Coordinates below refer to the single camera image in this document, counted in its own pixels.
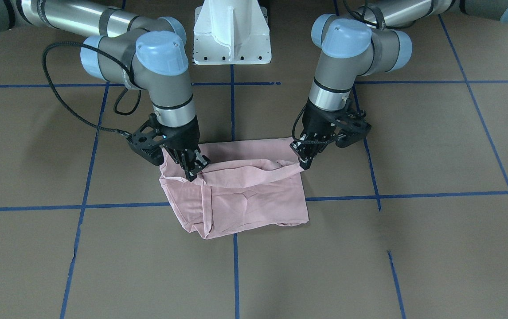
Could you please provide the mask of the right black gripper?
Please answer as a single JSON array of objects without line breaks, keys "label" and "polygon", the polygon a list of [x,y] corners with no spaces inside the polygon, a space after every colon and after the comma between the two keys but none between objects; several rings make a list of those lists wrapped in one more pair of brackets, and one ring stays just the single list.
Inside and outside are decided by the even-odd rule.
[{"label": "right black gripper", "polygon": [[189,123],[181,127],[163,125],[161,134],[167,141],[163,144],[175,163],[179,163],[190,182],[196,179],[196,171],[202,171],[211,161],[199,150],[199,121],[193,117]]}]

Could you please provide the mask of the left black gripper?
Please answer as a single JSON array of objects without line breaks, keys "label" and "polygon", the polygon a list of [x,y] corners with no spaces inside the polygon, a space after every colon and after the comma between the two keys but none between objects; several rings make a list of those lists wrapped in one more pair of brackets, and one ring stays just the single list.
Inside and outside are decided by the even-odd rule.
[{"label": "left black gripper", "polygon": [[302,117],[302,140],[294,139],[290,144],[292,151],[302,157],[300,167],[303,170],[308,170],[314,158],[332,142],[336,129],[333,115],[333,111],[321,109],[307,100]]}]

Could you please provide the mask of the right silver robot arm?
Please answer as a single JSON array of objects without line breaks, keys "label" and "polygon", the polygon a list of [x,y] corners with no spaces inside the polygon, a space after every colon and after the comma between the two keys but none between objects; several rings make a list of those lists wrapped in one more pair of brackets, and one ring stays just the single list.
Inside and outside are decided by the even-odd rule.
[{"label": "right silver robot arm", "polygon": [[164,153],[180,165],[189,181],[209,165],[199,148],[199,122],[185,53],[186,32],[172,17],[151,19],[90,0],[0,0],[0,32],[33,25],[85,36],[84,42],[57,42],[43,51],[43,72],[62,105],[47,68],[59,47],[80,48],[84,70],[92,77],[147,91],[153,113],[134,133],[76,117],[100,131],[124,136],[132,151],[155,166]]}]

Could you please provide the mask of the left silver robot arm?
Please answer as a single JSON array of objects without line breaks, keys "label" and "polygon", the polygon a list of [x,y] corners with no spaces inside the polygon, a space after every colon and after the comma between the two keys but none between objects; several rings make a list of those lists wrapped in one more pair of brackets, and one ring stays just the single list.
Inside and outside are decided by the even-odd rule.
[{"label": "left silver robot arm", "polygon": [[357,77],[399,70],[410,60],[413,44],[404,27],[445,12],[508,23],[508,0],[378,0],[345,16],[323,14],[311,38],[321,49],[308,101],[298,115],[302,132],[291,134],[292,151],[303,170],[329,144],[346,148],[365,139],[371,125],[365,111],[353,108]]}]

